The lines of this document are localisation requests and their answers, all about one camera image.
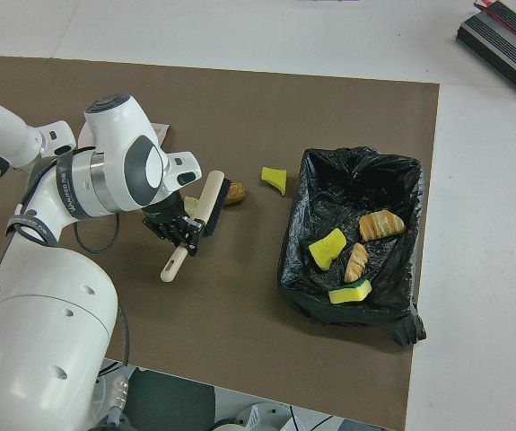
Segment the yellow sponge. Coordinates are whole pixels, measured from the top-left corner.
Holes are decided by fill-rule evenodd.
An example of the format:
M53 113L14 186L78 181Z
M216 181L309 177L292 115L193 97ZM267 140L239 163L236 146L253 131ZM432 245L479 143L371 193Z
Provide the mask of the yellow sponge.
M310 253L318 267L327 271L333 259L339 256L346 243L347 240L343 233L339 229L334 229L325 238L311 244Z
M372 290L372 284L365 278L360 278L355 283L340 286L329 290L331 303L351 303L364 300Z
M282 196L285 196L285 182L287 181L286 170L262 168L261 179L267 184L274 186L282 193Z

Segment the black plastic bag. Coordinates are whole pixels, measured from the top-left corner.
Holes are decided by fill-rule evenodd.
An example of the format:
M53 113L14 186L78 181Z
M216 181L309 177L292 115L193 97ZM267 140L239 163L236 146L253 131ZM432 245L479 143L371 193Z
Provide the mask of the black plastic bag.
M398 344L425 338L414 300L421 197L421 163L369 147L306 150L278 268L284 299L314 321L383 328ZM366 242L370 259L363 277L372 291L360 303L332 304L328 288L345 285L347 261L361 242L359 219L388 209L406 230ZM339 228L347 245L329 271L318 268L308 246Z

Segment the brush handle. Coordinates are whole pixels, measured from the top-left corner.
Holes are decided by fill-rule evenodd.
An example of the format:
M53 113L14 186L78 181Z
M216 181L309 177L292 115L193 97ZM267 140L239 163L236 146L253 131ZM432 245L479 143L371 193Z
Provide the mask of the brush handle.
M224 175L220 171L211 171L200 195L200 199L197 202L196 213L192 218L196 218L207 223L212 211L214 210L215 201L220 194L222 188ZM171 282L176 274L178 274L179 268L184 263L184 260L188 256L188 250L182 245L176 247L176 250L172 253L168 263L160 273L162 281L167 283Z

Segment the white floor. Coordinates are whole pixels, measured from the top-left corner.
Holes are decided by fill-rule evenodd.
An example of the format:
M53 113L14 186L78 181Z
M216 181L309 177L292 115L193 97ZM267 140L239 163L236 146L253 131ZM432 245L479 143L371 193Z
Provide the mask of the white floor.
M455 42L476 12L472 0L0 0L0 56L440 83L428 339L407 430L516 429L516 92Z

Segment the brown mat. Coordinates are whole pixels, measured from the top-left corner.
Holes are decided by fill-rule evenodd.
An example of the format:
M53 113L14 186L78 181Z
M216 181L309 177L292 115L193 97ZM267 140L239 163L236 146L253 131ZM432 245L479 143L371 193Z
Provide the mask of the brown mat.
M412 350L379 330L312 324L283 302L276 269L292 191L282 198L259 175L268 166L296 178L306 148L369 145L419 159L428 184L438 85L0 57L0 104L33 126L64 119L77 134L84 108L116 92L132 93L151 121L171 124L167 152L191 151L206 173L223 170L248 190L173 284L159 279L172 247L142 226L139 211L122 216L114 250L92 257L126 308L131 362L404 428ZM10 172L0 181L0 249L24 180ZM84 224L87 242L108 242L112 218ZM62 244L80 250L71 229ZM109 356L120 358L121 345L117 332Z

